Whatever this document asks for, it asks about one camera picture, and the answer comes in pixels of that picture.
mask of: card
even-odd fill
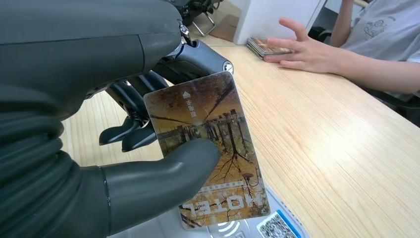
[[[198,194],[179,206],[184,228],[270,213],[261,170],[230,72],[149,93],[144,102],[164,155],[196,138],[211,140],[222,153]]]
[[[266,39],[249,38],[248,44],[252,46],[257,52],[259,52],[259,54],[263,57],[267,55],[281,55],[293,52],[286,48],[269,47]]]

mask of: nfc symbol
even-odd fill
[[[239,226],[241,225],[241,223],[239,221],[233,221],[233,222],[224,222],[224,223],[219,223],[217,224],[217,226],[219,226],[218,231],[219,233],[224,234],[223,237],[231,237],[231,235],[235,234],[238,229]],[[236,234],[235,236],[236,238],[245,238],[245,235],[243,232],[239,232]]]

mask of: gray t-shirt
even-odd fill
[[[373,0],[341,48],[378,60],[420,63],[420,0]]]

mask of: white box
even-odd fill
[[[294,33],[279,25],[280,17],[288,17],[311,29],[325,0],[231,0],[242,9],[233,42],[244,45],[249,37],[288,38]]]

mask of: person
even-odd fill
[[[269,38],[270,46],[294,52],[266,56],[280,67],[341,75],[355,84],[400,95],[420,90],[420,1],[373,0],[351,26],[353,0],[342,0],[331,45],[311,39],[305,26],[288,18],[279,23],[295,39]]]

